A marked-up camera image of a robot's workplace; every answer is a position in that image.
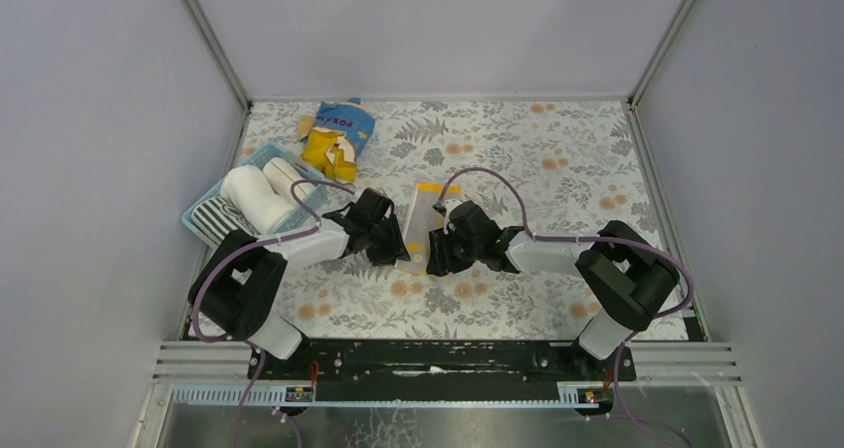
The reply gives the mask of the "grey yellow patterned towel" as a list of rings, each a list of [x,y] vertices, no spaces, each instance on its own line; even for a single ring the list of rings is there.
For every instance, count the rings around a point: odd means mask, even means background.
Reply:
[[[409,260],[396,262],[395,268],[399,271],[412,275],[426,274],[431,251],[429,233],[443,225],[443,216],[434,209],[442,189],[443,185],[435,182],[416,184],[402,230]]]

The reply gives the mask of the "cream terry towel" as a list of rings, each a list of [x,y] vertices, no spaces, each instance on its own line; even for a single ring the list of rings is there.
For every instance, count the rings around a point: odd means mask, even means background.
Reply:
[[[305,177],[294,165],[280,157],[274,157],[265,163],[262,172],[272,189],[291,201],[294,201],[294,194],[300,200],[306,201],[316,190],[316,187],[308,182],[295,185],[297,181],[303,180]]]

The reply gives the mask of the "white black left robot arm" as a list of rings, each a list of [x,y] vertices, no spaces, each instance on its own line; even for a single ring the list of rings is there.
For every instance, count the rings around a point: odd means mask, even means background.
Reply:
[[[409,258],[393,201],[371,188],[346,206],[323,214],[307,229],[264,238],[232,231],[189,291],[194,333],[208,338],[198,321],[205,316],[224,336],[276,359],[288,359],[306,337],[273,313],[284,278],[358,253],[373,266],[391,266]]]

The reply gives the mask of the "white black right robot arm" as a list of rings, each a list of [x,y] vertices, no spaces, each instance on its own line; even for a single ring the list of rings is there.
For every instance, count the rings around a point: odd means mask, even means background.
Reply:
[[[427,274],[445,277],[483,264],[494,272],[581,277],[600,309],[575,343],[598,360],[660,318],[684,275],[677,260],[618,220],[595,236],[532,235],[524,226],[500,227],[469,200],[433,208],[444,220],[429,233]]]

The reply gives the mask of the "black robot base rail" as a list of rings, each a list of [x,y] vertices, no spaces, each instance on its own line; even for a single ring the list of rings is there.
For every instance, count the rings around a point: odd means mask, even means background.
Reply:
[[[260,380],[302,380],[323,402],[552,401],[562,383],[600,389],[637,373],[624,349],[598,360],[568,341],[308,338],[288,359],[252,355]]]

